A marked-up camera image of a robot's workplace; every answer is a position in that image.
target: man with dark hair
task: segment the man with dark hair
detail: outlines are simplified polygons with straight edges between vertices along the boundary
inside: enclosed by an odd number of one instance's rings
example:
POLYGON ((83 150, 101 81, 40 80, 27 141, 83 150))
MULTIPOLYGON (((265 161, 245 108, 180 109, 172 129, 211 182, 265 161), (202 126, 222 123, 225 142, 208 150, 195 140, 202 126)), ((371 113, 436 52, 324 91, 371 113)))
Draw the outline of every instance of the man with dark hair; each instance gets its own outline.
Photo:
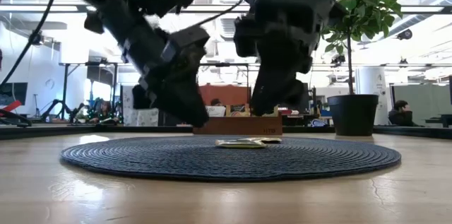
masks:
POLYGON ((221 103, 220 99, 213 99, 210 101, 210 106, 214 107, 214 106, 222 106, 223 104, 221 103))
POLYGON ((412 122, 412 112, 408 102, 398 100, 388 114, 389 121, 398 126, 417 126, 412 122))

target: round woven placemat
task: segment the round woven placemat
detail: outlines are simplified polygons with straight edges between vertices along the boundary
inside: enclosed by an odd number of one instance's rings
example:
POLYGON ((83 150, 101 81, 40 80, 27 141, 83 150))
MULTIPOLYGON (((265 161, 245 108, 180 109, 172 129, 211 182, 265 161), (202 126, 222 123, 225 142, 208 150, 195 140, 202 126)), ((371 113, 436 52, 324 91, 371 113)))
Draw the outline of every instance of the round woven placemat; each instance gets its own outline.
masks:
POLYGON ((70 147, 68 163, 94 172, 156 179, 259 182, 351 175, 400 163, 399 152, 370 143, 282 138, 264 149, 215 147, 237 136, 125 138, 70 147))

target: potted plant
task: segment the potted plant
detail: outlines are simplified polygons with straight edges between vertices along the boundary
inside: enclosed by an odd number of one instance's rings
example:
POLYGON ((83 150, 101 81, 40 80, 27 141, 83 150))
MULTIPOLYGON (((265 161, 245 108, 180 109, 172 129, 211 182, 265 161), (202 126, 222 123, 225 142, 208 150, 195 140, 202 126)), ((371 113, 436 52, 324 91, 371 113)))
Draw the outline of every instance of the potted plant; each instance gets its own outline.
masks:
POLYGON ((335 49, 339 55, 344 55, 344 51, 347 50, 350 94, 329 97, 328 105, 337 135, 370 136, 379 97, 355 95, 351 41, 360 41, 363 35, 371 40, 379 33, 387 37, 395 19, 392 14, 402 17, 401 5, 397 0, 337 0, 337 2, 345 8, 345 16, 334 25, 326 27, 322 32, 322 38, 329 43, 325 52, 335 49))

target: red object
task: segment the red object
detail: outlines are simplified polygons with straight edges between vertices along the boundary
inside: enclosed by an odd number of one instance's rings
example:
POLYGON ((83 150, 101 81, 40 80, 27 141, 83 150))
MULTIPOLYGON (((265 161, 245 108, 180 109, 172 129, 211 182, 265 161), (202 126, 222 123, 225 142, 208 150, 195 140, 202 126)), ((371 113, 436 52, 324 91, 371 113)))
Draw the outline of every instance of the red object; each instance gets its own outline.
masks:
POLYGON ((248 103, 249 88, 246 86, 212 86, 207 84, 200 86, 199 91, 205 105, 210 105, 210 101, 216 98, 223 105, 243 105, 248 103))
POLYGON ((22 103, 20 103, 19 100, 16 100, 16 101, 12 102, 11 104, 5 106, 5 107, 3 108, 3 110, 6 110, 6 111, 11 112, 11 111, 13 111, 14 109, 20 107, 21 105, 22 105, 22 103))
POLYGON ((280 110, 281 115, 291 115, 292 110, 280 110))

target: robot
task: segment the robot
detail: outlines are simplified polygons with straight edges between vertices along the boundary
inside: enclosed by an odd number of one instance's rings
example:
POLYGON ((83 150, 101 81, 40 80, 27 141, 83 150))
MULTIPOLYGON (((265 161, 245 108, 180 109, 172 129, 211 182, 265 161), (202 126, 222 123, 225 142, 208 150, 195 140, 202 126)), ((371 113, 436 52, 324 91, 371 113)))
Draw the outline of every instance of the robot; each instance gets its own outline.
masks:
MULTIPOLYGON (((102 34, 108 29, 141 78, 133 94, 142 108, 156 107, 193 126, 203 126, 208 114, 196 83, 208 33, 199 25, 167 33, 153 28, 145 16, 179 13, 194 0, 85 0, 96 8, 85 28, 102 34)), ((251 111, 261 116, 282 102, 295 104, 303 84, 297 72, 308 73, 311 53, 321 31, 342 20, 346 11, 335 0, 242 0, 250 5, 236 22, 234 42, 241 57, 261 59, 251 111)))

